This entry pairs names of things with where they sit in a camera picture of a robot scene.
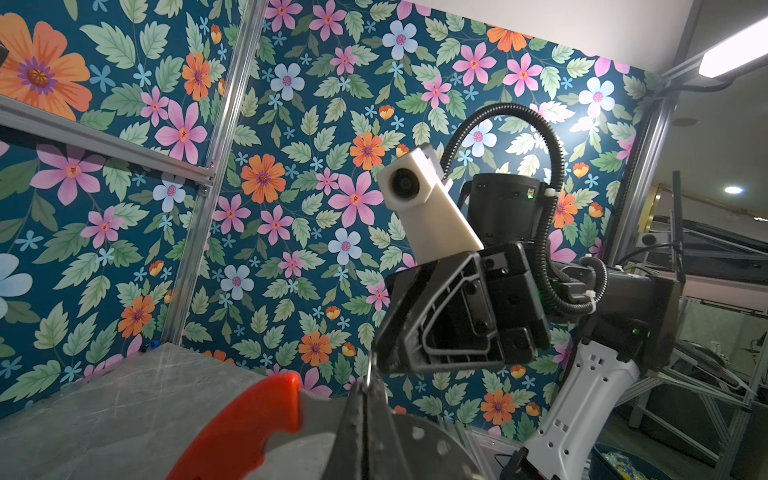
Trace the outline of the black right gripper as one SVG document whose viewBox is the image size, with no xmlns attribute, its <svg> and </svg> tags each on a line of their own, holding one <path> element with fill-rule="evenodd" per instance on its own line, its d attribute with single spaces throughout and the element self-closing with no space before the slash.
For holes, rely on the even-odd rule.
<svg viewBox="0 0 768 480">
<path fill-rule="evenodd" d="M 529 363 L 551 346 L 524 244 L 462 252 L 389 275 L 378 371 L 429 374 Z"/>
</svg>

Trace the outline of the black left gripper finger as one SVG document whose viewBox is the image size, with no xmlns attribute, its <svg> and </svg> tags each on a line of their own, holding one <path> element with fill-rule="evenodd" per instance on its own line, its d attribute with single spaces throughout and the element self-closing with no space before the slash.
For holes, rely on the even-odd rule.
<svg viewBox="0 0 768 480">
<path fill-rule="evenodd" d="M 478 479 L 480 468 L 439 425 L 389 408 L 380 378 L 348 396 L 324 479 Z"/>
</svg>

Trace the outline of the red keyring opener tool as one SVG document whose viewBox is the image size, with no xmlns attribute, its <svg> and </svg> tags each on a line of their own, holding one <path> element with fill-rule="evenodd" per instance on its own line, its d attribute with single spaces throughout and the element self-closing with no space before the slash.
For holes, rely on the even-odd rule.
<svg viewBox="0 0 768 480">
<path fill-rule="evenodd" d="M 244 479 L 279 447 L 334 433 L 344 398 L 321 398 L 301 387 L 297 373 L 281 373 L 250 386 L 192 440 L 170 479 Z"/>
</svg>

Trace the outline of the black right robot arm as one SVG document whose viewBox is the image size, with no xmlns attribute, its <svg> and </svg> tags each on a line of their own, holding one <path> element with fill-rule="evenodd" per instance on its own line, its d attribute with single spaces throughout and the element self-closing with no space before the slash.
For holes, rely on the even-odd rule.
<svg viewBox="0 0 768 480">
<path fill-rule="evenodd" d="M 628 274 L 592 256 L 554 259 L 547 214 L 559 195 L 530 177 L 478 174 L 453 201 L 437 177 L 401 167 L 382 175 L 380 189 L 415 264 L 388 278 L 379 369 L 520 364 L 549 346 L 549 322 L 578 320 L 559 395 L 502 469 L 505 479 L 578 478 L 619 398 L 668 363 L 679 282 Z"/>
</svg>

